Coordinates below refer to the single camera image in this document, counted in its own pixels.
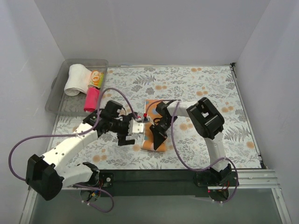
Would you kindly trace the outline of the orange blue patterned towel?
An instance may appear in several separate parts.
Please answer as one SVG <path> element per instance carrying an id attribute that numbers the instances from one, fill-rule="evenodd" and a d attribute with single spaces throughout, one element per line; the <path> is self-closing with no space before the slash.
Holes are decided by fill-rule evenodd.
<path id="1" fill-rule="evenodd" d="M 156 106 L 158 102 L 154 103 L 149 107 L 149 110 L 145 112 L 148 116 L 148 118 L 155 119 L 155 118 L 160 118 L 161 115 L 156 112 Z M 143 138 L 143 143 L 141 149 L 144 150 L 149 150 L 149 151 L 155 151 L 155 152 L 166 152 L 167 151 L 167 146 L 166 143 L 163 142 L 157 150 L 154 149 L 154 138 L 153 134 L 150 130 L 150 126 L 152 124 L 150 122 L 145 124 L 145 131 L 144 131 L 144 138 Z"/>

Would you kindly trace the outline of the red microfiber towel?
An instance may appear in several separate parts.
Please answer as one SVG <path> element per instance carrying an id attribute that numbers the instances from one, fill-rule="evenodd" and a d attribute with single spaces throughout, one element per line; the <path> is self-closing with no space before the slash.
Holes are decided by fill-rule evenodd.
<path id="1" fill-rule="evenodd" d="M 93 112 L 96 109 L 99 95 L 100 95 L 100 91 L 95 87 L 90 87 L 87 90 L 85 105 L 84 105 L 85 112 Z"/>

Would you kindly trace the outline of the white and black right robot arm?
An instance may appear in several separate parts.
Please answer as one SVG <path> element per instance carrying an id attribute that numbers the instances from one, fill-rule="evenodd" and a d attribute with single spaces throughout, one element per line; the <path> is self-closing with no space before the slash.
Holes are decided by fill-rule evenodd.
<path id="1" fill-rule="evenodd" d="M 173 135 L 173 124 L 178 117 L 190 118 L 197 133 L 205 140 L 210 158 L 206 168 L 191 168 L 180 157 L 174 147 L 180 162 L 190 171 L 197 173 L 198 181 L 206 186 L 228 184 L 232 172 L 229 159 L 223 146 L 223 116 L 212 104 L 203 97 L 199 101 L 159 100 L 156 112 L 161 116 L 158 121 L 153 119 L 150 131 L 153 134 L 153 149 L 157 150 L 167 139 L 167 131 Z"/>

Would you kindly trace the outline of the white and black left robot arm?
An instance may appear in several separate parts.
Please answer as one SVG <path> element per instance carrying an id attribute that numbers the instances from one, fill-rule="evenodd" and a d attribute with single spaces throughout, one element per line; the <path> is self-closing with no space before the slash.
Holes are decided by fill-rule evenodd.
<path id="1" fill-rule="evenodd" d="M 117 134 L 118 145 L 133 145 L 135 140 L 127 140 L 132 134 L 143 133 L 144 125 L 136 119 L 135 112 L 120 115 L 122 105 L 110 100 L 103 109 L 89 114 L 73 133 L 56 147 L 41 156 L 34 154 L 28 160 L 26 184 L 46 201 L 52 200 L 64 187 L 82 184 L 97 187 L 101 182 L 97 166 L 83 162 L 76 167 L 66 165 L 88 144 L 107 132 Z"/>

